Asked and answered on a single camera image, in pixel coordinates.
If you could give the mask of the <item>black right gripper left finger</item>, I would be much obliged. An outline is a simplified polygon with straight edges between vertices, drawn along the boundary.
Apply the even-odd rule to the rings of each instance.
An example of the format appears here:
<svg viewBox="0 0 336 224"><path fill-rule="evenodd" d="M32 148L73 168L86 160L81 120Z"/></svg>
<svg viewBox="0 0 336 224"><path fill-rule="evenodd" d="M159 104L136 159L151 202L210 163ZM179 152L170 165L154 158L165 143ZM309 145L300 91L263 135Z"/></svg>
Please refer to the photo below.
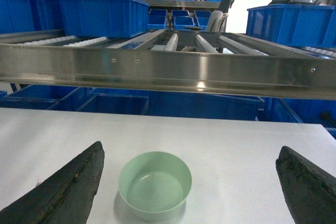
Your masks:
<svg viewBox="0 0 336 224"><path fill-rule="evenodd" d="M86 223L98 192L104 150L97 141L1 210L1 223Z"/></svg>

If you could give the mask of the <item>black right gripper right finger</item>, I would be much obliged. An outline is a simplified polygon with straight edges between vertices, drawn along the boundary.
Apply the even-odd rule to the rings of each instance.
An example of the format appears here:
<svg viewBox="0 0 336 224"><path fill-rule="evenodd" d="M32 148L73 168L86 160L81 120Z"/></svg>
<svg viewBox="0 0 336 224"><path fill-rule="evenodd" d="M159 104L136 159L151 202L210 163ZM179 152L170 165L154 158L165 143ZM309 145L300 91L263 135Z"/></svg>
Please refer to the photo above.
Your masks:
<svg viewBox="0 0 336 224"><path fill-rule="evenodd" d="M288 146L276 159L285 202L295 223L335 223L335 177Z"/></svg>

